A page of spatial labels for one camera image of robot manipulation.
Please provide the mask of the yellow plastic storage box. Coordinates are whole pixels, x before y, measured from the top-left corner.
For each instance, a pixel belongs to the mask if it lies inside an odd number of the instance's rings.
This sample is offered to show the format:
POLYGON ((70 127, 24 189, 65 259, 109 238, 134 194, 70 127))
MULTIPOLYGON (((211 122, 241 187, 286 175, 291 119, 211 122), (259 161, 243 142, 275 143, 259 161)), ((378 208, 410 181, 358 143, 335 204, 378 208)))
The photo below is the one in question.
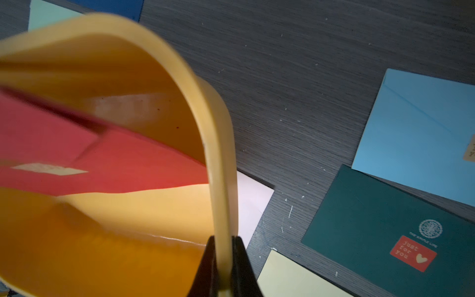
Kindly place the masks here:
POLYGON ((27 297, 186 297, 215 237, 218 297, 233 295, 235 139, 216 90, 167 43, 112 14, 1 41, 1 89, 162 143, 208 182, 51 196, 1 185, 1 281, 27 297))

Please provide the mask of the pink envelope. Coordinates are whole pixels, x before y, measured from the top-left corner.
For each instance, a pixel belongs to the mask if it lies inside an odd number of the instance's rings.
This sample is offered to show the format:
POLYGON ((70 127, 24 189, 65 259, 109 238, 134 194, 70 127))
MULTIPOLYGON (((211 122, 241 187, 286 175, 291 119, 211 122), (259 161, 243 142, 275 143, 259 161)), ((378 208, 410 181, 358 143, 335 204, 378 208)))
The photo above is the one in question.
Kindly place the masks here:
POLYGON ((238 236, 247 249, 274 190, 241 172, 237 172, 237 190, 238 236))

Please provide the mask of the dark green envelope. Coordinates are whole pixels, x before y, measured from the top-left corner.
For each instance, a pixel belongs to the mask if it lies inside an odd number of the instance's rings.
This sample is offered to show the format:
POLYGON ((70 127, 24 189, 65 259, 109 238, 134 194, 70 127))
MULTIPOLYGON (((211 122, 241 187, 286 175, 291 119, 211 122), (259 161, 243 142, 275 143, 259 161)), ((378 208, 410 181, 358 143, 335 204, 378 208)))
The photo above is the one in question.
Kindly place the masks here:
POLYGON ((303 244, 398 297, 472 297, 475 225, 342 166, 303 244))

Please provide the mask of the red envelope with gold seal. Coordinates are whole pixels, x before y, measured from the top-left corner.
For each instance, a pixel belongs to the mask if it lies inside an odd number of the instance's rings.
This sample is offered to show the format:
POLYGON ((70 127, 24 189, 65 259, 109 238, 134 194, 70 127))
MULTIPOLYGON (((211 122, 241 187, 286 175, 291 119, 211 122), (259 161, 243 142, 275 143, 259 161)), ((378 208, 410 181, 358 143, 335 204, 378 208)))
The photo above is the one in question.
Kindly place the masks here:
POLYGON ((51 196, 208 182, 205 165, 162 143, 1 89, 1 185, 51 196))

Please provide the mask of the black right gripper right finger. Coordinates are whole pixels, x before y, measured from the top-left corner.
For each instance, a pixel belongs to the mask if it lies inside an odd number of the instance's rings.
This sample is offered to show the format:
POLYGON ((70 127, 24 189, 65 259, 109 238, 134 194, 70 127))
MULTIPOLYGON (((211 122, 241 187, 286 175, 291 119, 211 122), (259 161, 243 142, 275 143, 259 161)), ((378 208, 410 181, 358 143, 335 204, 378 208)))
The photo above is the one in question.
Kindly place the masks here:
POLYGON ((234 297, 263 297, 258 286, 244 243, 239 236, 232 238, 233 268, 231 288, 234 297))

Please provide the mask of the cream yellow envelope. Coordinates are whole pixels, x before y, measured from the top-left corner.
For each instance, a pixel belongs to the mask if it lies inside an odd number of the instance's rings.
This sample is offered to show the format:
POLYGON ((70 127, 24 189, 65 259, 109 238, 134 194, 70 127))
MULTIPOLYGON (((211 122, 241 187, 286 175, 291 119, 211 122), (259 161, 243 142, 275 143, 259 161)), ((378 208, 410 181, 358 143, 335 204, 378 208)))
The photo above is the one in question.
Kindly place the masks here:
POLYGON ((271 250, 257 279, 265 297, 350 297, 351 294, 271 250))

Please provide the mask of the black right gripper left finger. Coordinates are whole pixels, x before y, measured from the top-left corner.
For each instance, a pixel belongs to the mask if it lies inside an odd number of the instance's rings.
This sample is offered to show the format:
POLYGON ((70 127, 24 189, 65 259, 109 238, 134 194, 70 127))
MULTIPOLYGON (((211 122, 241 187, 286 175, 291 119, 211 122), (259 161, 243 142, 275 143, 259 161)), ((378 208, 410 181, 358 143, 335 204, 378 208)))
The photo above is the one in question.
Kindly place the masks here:
POLYGON ((216 268, 215 237, 211 236, 207 241, 188 297, 217 297, 218 289, 219 276, 216 268))

